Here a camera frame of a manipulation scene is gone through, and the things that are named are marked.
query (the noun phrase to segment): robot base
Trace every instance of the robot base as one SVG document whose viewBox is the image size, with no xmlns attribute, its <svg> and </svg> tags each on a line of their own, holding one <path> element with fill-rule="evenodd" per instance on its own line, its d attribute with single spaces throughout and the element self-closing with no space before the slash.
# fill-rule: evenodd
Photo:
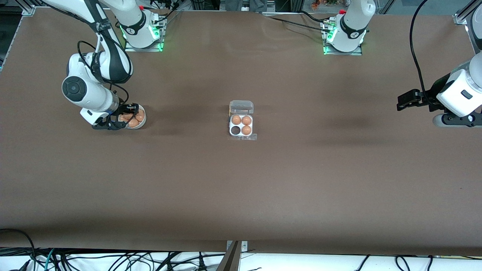
<svg viewBox="0 0 482 271">
<path fill-rule="evenodd" d="M 157 24 L 152 27 L 152 35 L 154 37 L 159 37 L 154 43 L 146 48 L 136 48 L 133 47 L 128 41 L 125 44 L 125 51 L 127 52 L 162 52 L 164 49 L 164 38 L 166 36 L 166 26 L 167 26 L 167 18 L 165 16 L 159 16 L 161 20 Z"/>
<path fill-rule="evenodd" d="M 323 54 L 337 54 L 337 55 L 362 55 L 362 46 L 358 45 L 358 47 L 352 52 L 341 52 L 333 47 L 327 39 L 328 36 L 332 35 L 333 27 L 335 25 L 336 18 L 330 17 L 330 19 L 325 20 L 324 22 L 320 23 L 321 29 L 328 29 L 330 32 L 321 32 L 321 37 L 323 39 Z"/>
</svg>

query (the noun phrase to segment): green led light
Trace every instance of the green led light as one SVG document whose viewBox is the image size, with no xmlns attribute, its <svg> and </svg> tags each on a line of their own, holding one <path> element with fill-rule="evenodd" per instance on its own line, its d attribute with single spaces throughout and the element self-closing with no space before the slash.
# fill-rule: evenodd
<svg viewBox="0 0 482 271">
<path fill-rule="evenodd" d="M 155 39 L 157 39 L 156 36 L 158 36 L 159 34 L 155 34 L 155 33 L 154 33 L 154 29 L 152 29 L 151 26 L 149 26 L 149 30 L 151 31 L 152 37 L 155 38 Z"/>
<path fill-rule="evenodd" d="M 159 49 L 159 52 L 162 52 L 164 49 L 164 42 L 161 42 L 157 45 L 157 48 Z"/>
</svg>

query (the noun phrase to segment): plastic egg container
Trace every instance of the plastic egg container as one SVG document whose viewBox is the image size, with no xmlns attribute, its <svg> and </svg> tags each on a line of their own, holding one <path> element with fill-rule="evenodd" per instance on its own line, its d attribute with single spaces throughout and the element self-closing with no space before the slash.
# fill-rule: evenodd
<svg viewBox="0 0 482 271">
<path fill-rule="evenodd" d="M 249 137 L 253 134 L 253 117 L 251 115 L 232 115 L 229 118 L 229 134 Z"/>
</svg>

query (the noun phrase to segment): egg carton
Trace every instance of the egg carton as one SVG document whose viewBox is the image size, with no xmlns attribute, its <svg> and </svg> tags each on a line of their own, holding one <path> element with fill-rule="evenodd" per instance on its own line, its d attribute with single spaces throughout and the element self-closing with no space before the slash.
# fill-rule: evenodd
<svg viewBox="0 0 482 271">
<path fill-rule="evenodd" d="M 232 100 L 229 103 L 229 135 L 234 140 L 257 140 L 253 133 L 254 104 L 247 100 Z"/>
</svg>

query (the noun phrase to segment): bowl of eggs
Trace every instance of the bowl of eggs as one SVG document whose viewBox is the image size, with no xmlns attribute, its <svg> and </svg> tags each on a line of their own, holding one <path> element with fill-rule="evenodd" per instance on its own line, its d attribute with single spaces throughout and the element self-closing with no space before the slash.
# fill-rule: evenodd
<svg viewBox="0 0 482 271">
<path fill-rule="evenodd" d="M 251 115 L 232 115 L 229 118 L 229 134 L 232 136 L 250 136 L 253 133 Z"/>
<path fill-rule="evenodd" d="M 127 122 L 127 129 L 139 129 L 146 123 L 146 111 L 142 105 L 139 105 L 139 110 L 135 117 L 133 114 L 122 114 L 119 115 L 120 122 Z"/>
</svg>

